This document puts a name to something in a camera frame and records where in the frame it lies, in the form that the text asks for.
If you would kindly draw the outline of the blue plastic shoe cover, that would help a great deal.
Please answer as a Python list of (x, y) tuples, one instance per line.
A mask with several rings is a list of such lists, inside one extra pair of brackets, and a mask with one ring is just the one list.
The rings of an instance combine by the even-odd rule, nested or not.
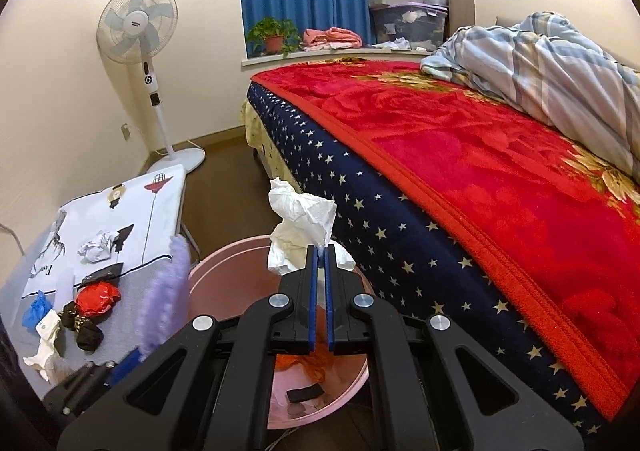
[(51, 301), (49, 301), (46, 294), (43, 291), (38, 291), (32, 303), (23, 313), (23, 327), (29, 331), (34, 331), (52, 308)]

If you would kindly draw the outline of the black snack wrapper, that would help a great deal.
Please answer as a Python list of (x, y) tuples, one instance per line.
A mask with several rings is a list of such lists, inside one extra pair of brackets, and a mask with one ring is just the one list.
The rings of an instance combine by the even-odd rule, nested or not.
[(78, 287), (83, 289), (86, 286), (99, 282), (110, 282), (117, 285), (122, 275), (122, 267), (124, 267), (123, 263), (113, 263), (100, 270), (96, 270), (90, 273), (90, 275), (86, 275), (85, 278), (80, 281)]

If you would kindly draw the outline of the orange plastic bag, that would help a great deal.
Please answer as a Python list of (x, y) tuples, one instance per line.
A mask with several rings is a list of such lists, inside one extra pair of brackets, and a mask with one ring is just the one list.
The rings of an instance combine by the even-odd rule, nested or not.
[(314, 350), (306, 356), (277, 355), (276, 370), (283, 372), (300, 364), (311, 382), (322, 383), (326, 380), (326, 372), (333, 367), (334, 361), (334, 354), (323, 349)]

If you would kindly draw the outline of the white paper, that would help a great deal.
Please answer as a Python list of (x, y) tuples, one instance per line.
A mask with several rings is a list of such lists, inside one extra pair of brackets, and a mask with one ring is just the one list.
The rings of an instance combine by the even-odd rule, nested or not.
[(82, 242), (77, 254), (82, 263), (100, 263), (109, 260), (116, 254), (117, 231), (99, 231), (93, 237)]

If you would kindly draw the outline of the white tissue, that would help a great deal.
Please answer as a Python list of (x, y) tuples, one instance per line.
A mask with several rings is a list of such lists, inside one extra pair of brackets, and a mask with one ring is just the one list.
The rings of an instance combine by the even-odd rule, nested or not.
[(337, 215), (334, 200), (298, 193), (293, 185), (280, 178), (271, 180), (270, 185), (269, 205), (281, 222), (269, 235), (268, 270), (276, 275), (286, 275), (303, 269), (309, 245), (317, 249), (333, 245), (337, 267), (354, 270), (356, 263), (352, 255), (340, 243), (332, 240)]

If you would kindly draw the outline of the red foil wrapper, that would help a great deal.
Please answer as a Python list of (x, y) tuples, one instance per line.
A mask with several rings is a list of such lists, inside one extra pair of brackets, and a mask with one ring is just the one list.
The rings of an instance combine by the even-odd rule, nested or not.
[(86, 318), (99, 318), (109, 312), (120, 301), (120, 292), (116, 285), (99, 281), (83, 287), (76, 296), (77, 312)]

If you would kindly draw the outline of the pink trash bin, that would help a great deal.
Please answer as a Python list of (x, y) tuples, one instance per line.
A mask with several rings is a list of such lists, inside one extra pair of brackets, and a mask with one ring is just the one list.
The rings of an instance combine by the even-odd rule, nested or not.
[[(203, 259), (189, 278), (189, 315), (222, 321), (242, 315), (254, 301), (276, 293), (280, 277), (267, 268), (270, 238), (247, 237)], [(326, 347), (326, 312), (317, 310), (319, 341)], [(313, 383), (300, 364), (274, 371), (268, 427), (288, 429), (320, 421), (347, 405), (369, 378), (363, 355), (335, 357), (326, 380)]]

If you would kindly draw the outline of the grey white printed tablecloth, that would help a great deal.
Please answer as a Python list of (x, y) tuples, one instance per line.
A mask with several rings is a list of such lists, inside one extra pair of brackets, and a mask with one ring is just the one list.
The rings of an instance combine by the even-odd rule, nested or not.
[(138, 311), (155, 275), (171, 258), (178, 234), (186, 171), (180, 165), (142, 174), (64, 204), (1, 289), (1, 319), (18, 367), (38, 397), (52, 387), (36, 367), (39, 336), (23, 315), (43, 297), (61, 309), (92, 281), (113, 283), (120, 298), (98, 324), (103, 339), (92, 351), (77, 346), (72, 331), (55, 339), (61, 367), (119, 361), (137, 347)]

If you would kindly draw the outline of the red floral blanket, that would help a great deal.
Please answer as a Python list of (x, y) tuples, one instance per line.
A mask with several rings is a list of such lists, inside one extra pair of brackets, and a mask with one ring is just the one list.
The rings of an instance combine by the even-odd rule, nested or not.
[(639, 190), (511, 107), (407, 62), (266, 70), (474, 257), (606, 421), (639, 398)]

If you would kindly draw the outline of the yellow star bed skirt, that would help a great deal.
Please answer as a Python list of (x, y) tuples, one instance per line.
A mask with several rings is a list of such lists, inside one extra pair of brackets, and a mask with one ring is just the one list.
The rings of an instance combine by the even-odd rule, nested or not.
[(300, 188), (292, 172), (286, 166), (284, 158), (272, 141), (269, 133), (257, 112), (245, 100), (241, 107), (241, 119), (245, 129), (247, 145), (254, 150), (254, 155), (270, 180), (279, 178), (288, 182), (299, 192)]

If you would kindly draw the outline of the striped grey blue duvet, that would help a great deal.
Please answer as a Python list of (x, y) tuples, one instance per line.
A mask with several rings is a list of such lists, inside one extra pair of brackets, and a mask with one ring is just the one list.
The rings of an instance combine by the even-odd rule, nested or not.
[(427, 76), (499, 99), (639, 176), (639, 72), (565, 16), (459, 28), (421, 61)]

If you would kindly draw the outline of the potted green plant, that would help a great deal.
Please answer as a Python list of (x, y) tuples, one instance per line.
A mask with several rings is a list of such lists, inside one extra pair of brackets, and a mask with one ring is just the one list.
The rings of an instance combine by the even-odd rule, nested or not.
[(253, 52), (266, 55), (289, 55), (299, 50), (300, 39), (297, 27), (292, 20), (277, 20), (266, 16), (257, 22), (246, 34), (246, 43)]

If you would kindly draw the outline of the white standing fan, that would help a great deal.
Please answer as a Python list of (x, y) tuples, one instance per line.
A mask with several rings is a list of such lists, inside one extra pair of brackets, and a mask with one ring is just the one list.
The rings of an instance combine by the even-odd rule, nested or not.
[(151, 165), (150, 171), (160, 171), (180, 165), (184, 171), (198, 169), (206, 157), (199, 146), (176, 150), (169, 141), (166, 120), (160, 99), (160, 86), (153, 66), (178, 24), (176, 0), (110, 0), (99, 19), (96, 42), (107, 59), (125, 65), (142, 67), (143, 86), (160, 127), (166, 153)]

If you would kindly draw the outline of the dark plastic storage bin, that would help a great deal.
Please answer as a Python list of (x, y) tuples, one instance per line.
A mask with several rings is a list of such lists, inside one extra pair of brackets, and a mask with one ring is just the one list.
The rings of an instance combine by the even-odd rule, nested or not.
[(370, 10), (378, 42), (407, 39), (411, 47), (435, 49), (444, 41), (446, 7), (407, 2)]

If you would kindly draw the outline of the wall power outlet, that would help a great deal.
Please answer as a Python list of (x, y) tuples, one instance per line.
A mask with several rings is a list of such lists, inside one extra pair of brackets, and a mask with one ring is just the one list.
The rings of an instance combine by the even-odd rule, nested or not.
[(122, 130), (122, 137), (128, 141), (131, 136), (129, 125), (125, 122), (125, 124), (122, 124), (122, 127), (120, 127), (120, 130)]

